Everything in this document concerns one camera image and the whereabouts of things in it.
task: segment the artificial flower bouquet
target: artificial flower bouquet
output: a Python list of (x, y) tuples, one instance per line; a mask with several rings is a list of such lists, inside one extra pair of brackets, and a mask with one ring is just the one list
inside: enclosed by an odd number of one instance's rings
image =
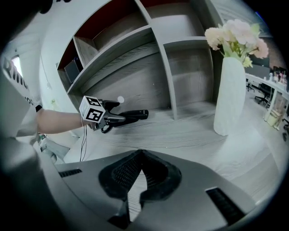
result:
[(209, 46), (214, 50), (219, 50), (223, 46), (224, 57), (234, 57), (239, 60), (243, 67), (252, 67), (252, 61), (248, 55), (255, 55), (263, 59), (268, 56), (268, 47), (263, 39), (259, 38), (259, 25), (242, 22), (239, 19), (228, 20), (219, 28), (209, 28), (205, 32), (205, 37)]

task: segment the black chair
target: black chair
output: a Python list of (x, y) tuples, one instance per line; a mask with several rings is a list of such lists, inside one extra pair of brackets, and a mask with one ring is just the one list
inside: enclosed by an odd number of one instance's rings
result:
[[(286, 111), (287, 116), (289, 116), (289, 107), (287, 107), (287, 111)], [(284, 125), (284, 130), (285, 132), (282, 133), (283, 135), (283, 140), (286, 142), (287, 140), (287, 133), (289, 134), (289, 121), (286, 120), (285, 118), (282, 120), (283, 122), (287, 123), (286, 125)]]
[(264, 97), (259, 97), (259, 96), (255, 96), (255, 99), (260, 99), (260, 101), (258, 102), (258, 104), (260, 104), (261, 102), (266, 102), (268, 103), (271, 98), (273, 96), (274, 93), (274, 89), (272, 89), (271, 87), (269, 87), (268, 85), (261, 83), (259, 89), (263, 92)]
[(249, 91), (249, 90), (253, 90), (253, 91), (255, 92), (255, 89), (253, 89), (253, 88), (251, 87), (251, 84), (250, 84), (250, 83), (247, 84), (246, 88), (248, 89), (248, 91)]

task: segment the white table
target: white table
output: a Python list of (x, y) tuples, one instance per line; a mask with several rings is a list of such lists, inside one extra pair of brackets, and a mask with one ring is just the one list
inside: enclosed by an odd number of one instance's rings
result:
[(251, 80), (251, 81), (254, 81), (256, 83), (264, 83), (264, 84), (266, 84), (269, 87), (274, 89), (274, 94), (273, 94), (273, 98), (272, 98), (270, 107), (264, 116), (265, 121), (268, 120), (269, 115), (270, 115), (271, 111), (273, 110), (273, 106), (274, 106), (274, 102), (275, 102), (275, 99), (277, 96), (277, 92), (280, 92), (282, 94), (282, 97), (284, 97), (285, 99), (287, 99), (289, 101), (289, 93), (285, 89), (283, 89), (282, 86), (280, 86), (280, 84), (274, 83), (270, 80), (264, 80), (260, 77), (257, 77), (257, 76), (252, 75), (252, 74), (247, 74), (247, 73), (246, 73), (246, 78)]

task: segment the human arm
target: human arm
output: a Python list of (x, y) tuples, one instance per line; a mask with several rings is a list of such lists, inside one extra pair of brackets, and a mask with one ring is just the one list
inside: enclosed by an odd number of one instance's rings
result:
[[(83, 120), (83, 125), (91, 124)], [(40, 109), (37, 112), (37, 128), (39, 133), (56, 134), (82, 127), (79, 113), (66, 113)]]

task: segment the window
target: window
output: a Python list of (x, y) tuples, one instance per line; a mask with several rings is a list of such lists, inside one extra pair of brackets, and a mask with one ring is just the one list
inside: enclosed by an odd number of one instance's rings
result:
[(23, 77), (19, 56), (16, 56), (16, 57), (12, 58), (11, 61), (13, 62), (14, 66), (16, 67), (16, 69), (19, 72), (19, 74)]

